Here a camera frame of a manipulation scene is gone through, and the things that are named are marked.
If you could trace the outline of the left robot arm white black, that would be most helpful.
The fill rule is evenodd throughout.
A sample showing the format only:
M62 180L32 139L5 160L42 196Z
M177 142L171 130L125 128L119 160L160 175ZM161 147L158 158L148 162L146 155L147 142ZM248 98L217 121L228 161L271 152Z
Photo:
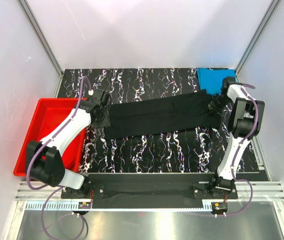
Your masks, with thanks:
M25 173L27 185L34 190L31 180L43 185L62 187L79 198L89 194L89 178L66 169L62 156L69 144L87 127L110 126L110 94L104 90L92 90L87 99L79 98L65 120L50 134L39 141L30 141L26 147Z

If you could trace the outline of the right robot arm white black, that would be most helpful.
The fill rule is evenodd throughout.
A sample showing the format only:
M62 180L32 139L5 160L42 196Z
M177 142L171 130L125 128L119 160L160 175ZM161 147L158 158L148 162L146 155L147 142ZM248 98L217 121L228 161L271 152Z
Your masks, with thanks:
M234 77L228 76L223 79L221 93L208 105L207 114L220 114L229 102L234 103L227 125L229 143L221 164L208 184L208 193L213 198L232 192L242 155L261 129L265 102L253 98L246 88L254 89L252 85L238 83Z

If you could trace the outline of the black t shirt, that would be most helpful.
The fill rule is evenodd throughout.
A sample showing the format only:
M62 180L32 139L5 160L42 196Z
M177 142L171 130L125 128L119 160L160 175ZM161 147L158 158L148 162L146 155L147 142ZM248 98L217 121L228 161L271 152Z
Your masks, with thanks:
M150 100L114 104L109 109L107 140L155 135L196 127L215 128L221 116L207 114L212 96L205 90Z

